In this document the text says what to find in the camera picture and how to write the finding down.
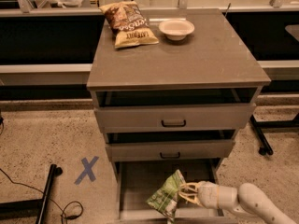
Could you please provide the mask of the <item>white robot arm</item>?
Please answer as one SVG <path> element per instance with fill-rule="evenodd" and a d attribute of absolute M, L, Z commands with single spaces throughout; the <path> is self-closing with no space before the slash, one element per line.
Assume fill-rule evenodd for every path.
<path fill-rule="evenodd" d="M 222 209 L 242 218 L 259 217 L 266 224 L 297 224 L 279 210 L 257 186 L 244 183 L 238 188 L 200 181 L 185 183 L 178 195 L 206 209 Z"/>

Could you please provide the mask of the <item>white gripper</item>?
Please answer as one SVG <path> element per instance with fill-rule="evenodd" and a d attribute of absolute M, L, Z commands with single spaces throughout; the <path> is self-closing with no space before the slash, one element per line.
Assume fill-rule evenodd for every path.
<path fill-rule="evenodd" d="M 178 193 L 181 198 L 186 202 L 204 206 L 207 209 L 219 208 L 219 185 L 211 182 L 189 182 L 179 186 L 180 192 Z"/>

